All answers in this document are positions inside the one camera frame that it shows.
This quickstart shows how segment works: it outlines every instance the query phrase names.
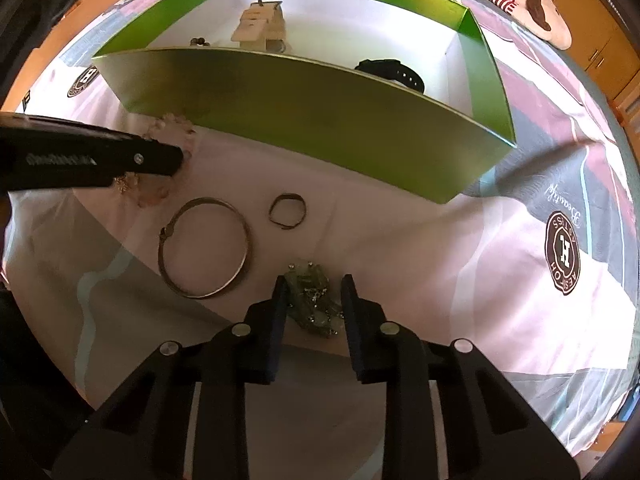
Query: metal ring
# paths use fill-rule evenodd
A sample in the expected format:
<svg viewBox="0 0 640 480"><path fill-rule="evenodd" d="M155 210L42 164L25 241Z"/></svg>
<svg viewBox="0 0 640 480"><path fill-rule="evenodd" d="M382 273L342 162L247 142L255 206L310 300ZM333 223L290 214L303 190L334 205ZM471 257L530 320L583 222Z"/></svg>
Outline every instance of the metal ring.
<svg viewBox="0 0 640 480"><path fill-rule="evenodd" d="M302 204L302 207L303 207L302 217L295 224L283 224L273 218L273 210L283 200L295 200L296 202L300 202ZM278 195L273 201L273 203L271 203L271 207L269 208L269 221L279 226L283 231L295 229L300 224L302 224L303 221L305 221L305 218L306 218L306 202L305 202L305 199L302 198L297 193L283 193L281 195Z"/></svg>
<svg viewBox="0 0 640 480"><path fill-rule="evenodd" d="M212 292L208 292L207 294L203 294L198 296L197 294L191 294L185 290L182 290L179 286L177 286L171 278L169 278L169 274L166 272L166 268L164 266L164 242L170 238L174 234L175 223L178 221L181 215L183 215L186 211L191 209L192 207L196 207L203 204L213 204L225 207L229 209L232 213L236 215L236 218L239 219L242 224L242 229L244 230L244 255L242 256L242 260L240 261L240 265L234 274L229 278L224 285L219 286L216 290ZM249 261L251 260L252 253L252 237L251 237L251 229L249 228L249 224L246 222L242 214L231 204L224 202L223 200L219 200L217 198L212 198L209 196L204 196L201 198L195 198L194 200L190 200L185 205L183 205L178 212L171 218L171 221L162 229L160 229L159 235L160 241L158 243L158 267L160 269L160 275L164 279L164 282L167 286L174 291L176 294L180 294L185 298L189 298L190 300L206 300L207 298L212 298L213 296L220 294L225 289L231 287L231 285L237 284L239 278L244 274Z"/></svg>

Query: green box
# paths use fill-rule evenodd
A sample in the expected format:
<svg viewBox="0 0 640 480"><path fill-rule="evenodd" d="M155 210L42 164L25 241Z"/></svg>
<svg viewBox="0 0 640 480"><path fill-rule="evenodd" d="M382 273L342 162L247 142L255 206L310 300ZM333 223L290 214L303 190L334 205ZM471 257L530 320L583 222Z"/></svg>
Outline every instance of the green box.
<svg viewBox="0 0 640 480"><path fill-rule="evenodd" d="M472 117L355 70L235 48L148 48L206 0L162 0L96 54L130 112L181 114L445 203L515 146L494 58L471 11L451 0L377 0L457 31Z"/></svg>

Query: metal screw head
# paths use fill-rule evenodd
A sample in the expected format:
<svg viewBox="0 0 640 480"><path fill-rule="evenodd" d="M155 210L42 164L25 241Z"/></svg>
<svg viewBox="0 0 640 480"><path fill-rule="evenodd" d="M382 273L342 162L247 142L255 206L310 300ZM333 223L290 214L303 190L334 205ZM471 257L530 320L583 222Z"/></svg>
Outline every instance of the metal screw head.
<svg viewBox="0 0 640 480"><path fill-rule="evenodd" d="M474 349L474 344L469 339L458 339L453 343L453 348L463 354L468 354Z"/></svg>
<svg viewBox="0 0 640 480"><path fill-rule="evenodd" d="M238 323L233 326L231 333L236 337L245 337L251 333L251 327L247 323Z"/></svg>
<svg viewBox="0 0 640 480"><path fill-rule="evenodd" d="M180 345L175 341L165 341L160 345L160 353L162 355L174 355L179 349Z"/></svg>
<svg viewBox="0 0 640 480"><path fill-rule="evenodd" d="M395 323L390 321L385 321L382 325L380 325L380 332L384 335L396 335L400 332L400 327Z"/></svg>

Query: wooden cabinet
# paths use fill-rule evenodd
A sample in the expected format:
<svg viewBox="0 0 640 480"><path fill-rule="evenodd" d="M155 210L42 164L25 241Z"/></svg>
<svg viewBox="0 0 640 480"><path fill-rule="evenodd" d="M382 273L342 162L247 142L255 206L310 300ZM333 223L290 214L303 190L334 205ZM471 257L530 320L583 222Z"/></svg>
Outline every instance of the wooden cabinet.
<svg viewBox="0 0 640 480"><path fill-rule="evenodd" d="M640 59L625 33L618 27L595 57L587 74L607 98L613 100L640 70Z"/></svg>
<svg viewBox="0 0 640 480"><path fill-rule="evenodd" d="M616 97L613 106L636 160L640 160L640 72Z"/></svg>
<svg viewBox="0 0 640 480"><path fill-rule="evenodd" d="M618 26L616 20L600 0L554 0L554 3L571 30L573 40L568 53L587 70L612 37Z"/></svg>
<svg viewBox="0 0 640 480"><path fill-rule="evenodd" d="M31 85L65 45L117 1L119 0L79 0L77 5L68 10L47 39L27 58L1 110L13 112Z"/></svg>

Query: cabinet drawer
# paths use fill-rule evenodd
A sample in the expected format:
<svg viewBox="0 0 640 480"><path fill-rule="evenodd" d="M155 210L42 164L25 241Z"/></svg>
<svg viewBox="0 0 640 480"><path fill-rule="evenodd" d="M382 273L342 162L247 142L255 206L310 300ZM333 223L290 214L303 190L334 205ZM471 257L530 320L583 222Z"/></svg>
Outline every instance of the cabinet drawer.
<svg viewBox="0 0 640 480"><path fill-rule="evenodd" d="M567 52L586 70L611 38L616 21L600 0L554 0L554 3L573 38Z"/></svg>
<svg viewBox="0 0 640 480"><path fill-rule="evenodd" d="M611 39L591 63L587 74L611 100L615 99L640 69L640 59L625 33L616 26Z"/></svg>

